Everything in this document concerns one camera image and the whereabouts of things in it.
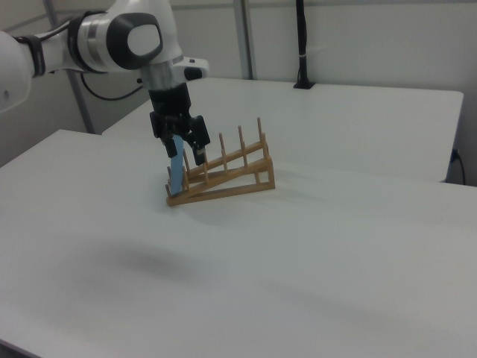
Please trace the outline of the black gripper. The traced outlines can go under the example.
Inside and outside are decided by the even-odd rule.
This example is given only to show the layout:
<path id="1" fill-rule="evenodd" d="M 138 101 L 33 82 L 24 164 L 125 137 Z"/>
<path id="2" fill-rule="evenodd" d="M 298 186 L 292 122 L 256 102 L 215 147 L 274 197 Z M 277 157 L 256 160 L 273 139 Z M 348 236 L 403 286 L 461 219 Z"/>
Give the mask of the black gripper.
<path id="1" fill-rule="evenodd" d="M 149 90 L 153 111 L 150 113 L 154 136 L 165 146 L 168 157 L 177 156 L 175 136 L 186 141 L 192 149 L 195 164 L 206 159 L 209 133 L 202 116 L 191 116 L 191 100 L 186 84 L 172 89 Z"/>

